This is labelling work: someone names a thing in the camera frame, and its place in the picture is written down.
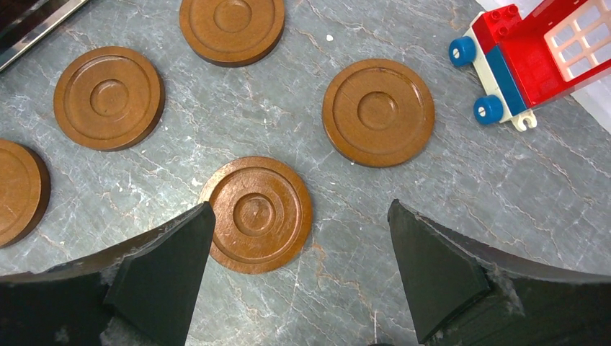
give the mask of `gray marble surface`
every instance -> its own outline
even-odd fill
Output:
[[[153,228],[193,206],[218,167],[248,155],[284,161],[305,180],[311,237],[298,258],[264,275],[210,259],[188,345],[416,345],[386,222],[394,198],[504,251],[611,274],[611,136],[572,99],[538,110],[539,126],[526,133],[479,126],[475,72],[446,57],[481,10],[475,0],[285,3],[280,44],[246,68],[191,51],[179,0],[91,0],[5,70],[0,137],[44,158],[53,192],[37,229],[0,249],[0,275],[41,271]],[[62,71],[105,45],[145,54],[167,91],[152,135],[115,153],[76,145],[53,116]],[[426,150],[399,167],[350,164],[321,124],[327,85],[365,58],[405,63],[435,100]]]

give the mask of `blue wheel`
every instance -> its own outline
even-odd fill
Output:
[[[457,38],[450,43],[447,49],[447,54],[450,56],[450,61],[456,67],[461,67],[472,63],[476,59],[476,44],[473,39],[468,36]]]
[[[503,118],[503,102],[494,95],[480,97],[473,105],[473,114],[482,125],[498,123]]]

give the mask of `blue lego brick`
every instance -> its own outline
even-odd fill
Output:
[[[507,66],[507,62],[501,53],[499,45],[496,45],[486,54],[486,60],[488,61],[488,65],[490,65],[496,83],[501,87],[501,93],[512,115],[518,115],[527,110],[528,107],[526,107],[524,99],[519,93],[512,72]]]

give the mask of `brown wooden coaster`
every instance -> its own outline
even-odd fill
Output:
[[[34,151],[0,139],[0,248],[23,239],[43,219],[51,183]]]
[[[303,180],[286,164],[244,157],[208,180],[200,201],[216,215],[210,254],[246,274],[269,272],[299,253],[312,228],[312,202]]]
[[[165,100],[164,83],[147,58],[129,48],[103,47],[79,56],[63,72],[53,108],[72,141],[115,151],[153,131]]]
[[[429,140],[435,122],[427,85],[395,61],[359,61],[340,72],[324,97],[323,124],[335,148],[369,167],[408,161]]]
[[[183,0],[180,29],[206,61],[239,67],[274,49],[285,26],[282,0]]]

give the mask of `round wooden checker piece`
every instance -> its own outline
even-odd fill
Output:
[[[333,79],[322,118],[342,155],[363,166],[390,167],[424,148],[435,109],[429,88],[410,68],[370,59],[348,66]]]
[[[43,219],[51,183],[34,151],[0,139],[0,248],[23,239]]]
[[[216,215],[212,257],[246,274],[269,272],[294,258],[312,228],[312,202],[289,166],[267,157],[232,161],[208,180],[200,201]]]
[[[271,52],[285,26],[282,0],[183,0],[180,29],[206,61],[239,67]]]
[[[164,83],[147,58],[129,48],[103,47],[79,56],[63,72],[53,108],[72,141],[115,151],[153,132],[165,99]]]

